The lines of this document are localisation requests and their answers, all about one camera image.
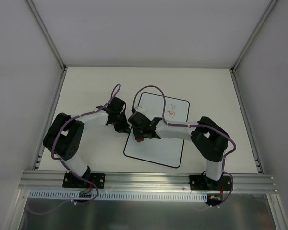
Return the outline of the white whiteboard black rim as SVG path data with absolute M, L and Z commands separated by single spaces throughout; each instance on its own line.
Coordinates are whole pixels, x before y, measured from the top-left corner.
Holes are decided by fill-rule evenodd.
M 144 114 L 152 120 L 162 117 L 163 97 L 143 92 L 138 105 L 145 109 Z M 190 103 L 186 100 L 166 97 L 165 119 L 171 122 L 188 120 Z M 129 134 L 124 155 L 142 161 L 164 165 L 171 168 L 180 167 L 184 141 L 175 138 L 145 139 L 137 142 L 133 133 Z

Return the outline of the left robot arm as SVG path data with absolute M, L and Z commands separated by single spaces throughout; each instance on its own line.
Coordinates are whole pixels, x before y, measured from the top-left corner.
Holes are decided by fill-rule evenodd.
M 118 133 L 129 134 L 131 129 L 125 114 L 126 103 L 113 97 L 104 106 L 98 106 L 91 112 L 71 117 L 59 113 L 48 132 L 43 146 L 51 152 L 54 160 L 59 160 L 67 169 L 67 174 L 79 187 L 86 187 L 91 180 L 91 169 L 77 154 L 82 134 L 86 128 L 113 125 Z

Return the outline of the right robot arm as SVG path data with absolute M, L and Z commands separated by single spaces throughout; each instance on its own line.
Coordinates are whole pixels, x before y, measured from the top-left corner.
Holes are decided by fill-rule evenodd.
M 172 123 L 157 117 L 150 120 L 141 112 L 134 112 L 128 119 L 135 139 L 174 138 L 191 141 L 206 159 L 206 170 L 200 186 L 208 190 L 220 190 L 224 175 L 224 153 L 230 141 L 229 135 L 208 117 L 198 122 Z

